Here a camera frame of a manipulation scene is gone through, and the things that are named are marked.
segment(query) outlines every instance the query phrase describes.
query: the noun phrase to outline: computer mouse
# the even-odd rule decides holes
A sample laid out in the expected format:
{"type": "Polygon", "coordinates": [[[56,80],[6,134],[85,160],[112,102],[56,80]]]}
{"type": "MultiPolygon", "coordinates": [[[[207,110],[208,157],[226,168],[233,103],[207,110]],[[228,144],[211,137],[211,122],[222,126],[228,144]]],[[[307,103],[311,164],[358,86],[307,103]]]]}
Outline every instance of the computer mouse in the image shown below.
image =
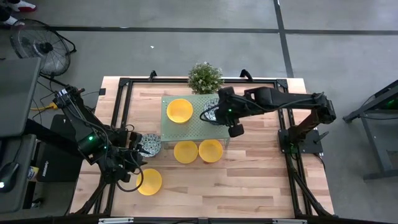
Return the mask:
{"type": "Polygon", "coordinates": [[[0,170],[0,192],[10,192],[16,183],[17,171],[19,164],[16,162],[9,162],[0,170]]]}

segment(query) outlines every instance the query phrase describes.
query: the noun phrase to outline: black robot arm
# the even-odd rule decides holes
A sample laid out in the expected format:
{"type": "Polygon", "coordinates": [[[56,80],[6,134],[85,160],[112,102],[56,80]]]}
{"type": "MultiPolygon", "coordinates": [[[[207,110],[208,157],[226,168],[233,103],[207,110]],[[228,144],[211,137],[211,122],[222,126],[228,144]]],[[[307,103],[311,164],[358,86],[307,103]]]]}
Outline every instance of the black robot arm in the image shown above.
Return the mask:
{"type": "Polygon", "coordinates": [[[291,142],[305,139],[305,135],[319,124],[329,124],[336,119],[330,100],[323,93],[282,93],[275,88],[259,87],[236,95],[233,87],[218,91],[220,98],[215,111],[216,122],[229,127],[229,135],[236,137],[244,133],[239,118],[273,112],[282,108],[309,109],[311,114],[298,126],[289,128],[291,142]]]}
{"type": "Polygon", "coordinates": [[[54,99],[76,131],[79,153],[90,165],[98,164],[106,184],[119,180],[129,182],[128,172],[135,172],[139,166],[146,164],[139,154],[142,148],[138,142],[142,135],[132,132],[132,142],[126,148],[127,129],[116,129],[99,121],[83,104],[80,96],[83,91],[67,85],[55,94],[54,99]]]}

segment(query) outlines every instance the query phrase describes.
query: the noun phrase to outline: shoe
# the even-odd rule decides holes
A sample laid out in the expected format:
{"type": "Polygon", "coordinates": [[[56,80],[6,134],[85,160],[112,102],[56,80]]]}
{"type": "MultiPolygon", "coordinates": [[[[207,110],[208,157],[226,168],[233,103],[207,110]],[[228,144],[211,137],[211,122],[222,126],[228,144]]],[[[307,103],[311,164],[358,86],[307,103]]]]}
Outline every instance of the shoe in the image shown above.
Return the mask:
{"type": "Polygon", "coordinates": [[[17,19],[12,17],[12,16],[10,16],[10,18],[7,21],[4,21],[3,23],[5,25],[12,26],[12,25],[14,25],[15,22],[17,22],[17,19]]]}
{"type": "Polygon", "coordinates": [[[7,3],[7,6],[10,7],[13,11],[15,12],[33,12],[36,11],[36,6],[25,2],[25,1],[20,1],[17,4],[11,4],[11,3],[7,3]]]}

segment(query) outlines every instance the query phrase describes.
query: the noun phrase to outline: electric fan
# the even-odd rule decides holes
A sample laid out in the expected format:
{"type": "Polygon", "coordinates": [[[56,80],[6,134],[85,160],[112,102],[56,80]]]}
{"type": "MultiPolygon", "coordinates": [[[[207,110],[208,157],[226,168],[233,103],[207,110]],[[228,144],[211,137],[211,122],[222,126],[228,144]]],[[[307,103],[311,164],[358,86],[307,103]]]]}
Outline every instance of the electric fan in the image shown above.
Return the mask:
{"type": "Polygon", "coordinates": [[[70,66],[70,54],[76,52],[74,43],[33,19],[20,19],[12,25],[10,41],[19,58],[40,57],[40,73],[49,77],[64,74],[70,66]],[[65,40],[72,44],[72,51],[65,40]]]}

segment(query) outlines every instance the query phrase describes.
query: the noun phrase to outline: black stand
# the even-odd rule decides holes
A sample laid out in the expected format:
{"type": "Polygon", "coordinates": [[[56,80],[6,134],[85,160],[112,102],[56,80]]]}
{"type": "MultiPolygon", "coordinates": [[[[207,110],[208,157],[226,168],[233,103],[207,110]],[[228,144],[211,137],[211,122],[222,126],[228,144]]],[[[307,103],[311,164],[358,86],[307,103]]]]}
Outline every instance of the black stand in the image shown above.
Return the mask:
{"type": "Polygon", "coordinates": [[[280,150],[282,153],[323,153],[321,136],[318,130],[312,130],[307,134],[307,137],[298,143],[297,147],[292,147],[289,142],[289,132],[287,130],[279,130],[278,138],[280,143],[280,150]]]}
{"type": "Polygon", "coordinates": [[[376,146],[377,137],[375,133],[371,131],[367,119],[372,118],[372,114],[376,114],[378,118],[382,119],[388,119],[389,116],[386,116],[387,114],[398,115],[397,109],[394,108],[392,110],[389,109],[388,106],[386,106],[388,102],[394,101],[398,98],[398,80],[375,93],[373,97],[374,99],[371,100],[369,103],[362,105],[356,111],[350,113],[348,116],[343,117],[343,120],[346,123],[350,123],[356,118],[361,118],[369,143],[376,155],[381,172],[365,175],[363,177],[364,180],[398,176],[398,169],[393,168],[390,157],[388,155],[388,151],[393,151],[394,149],[381,149],[376,146]]]}

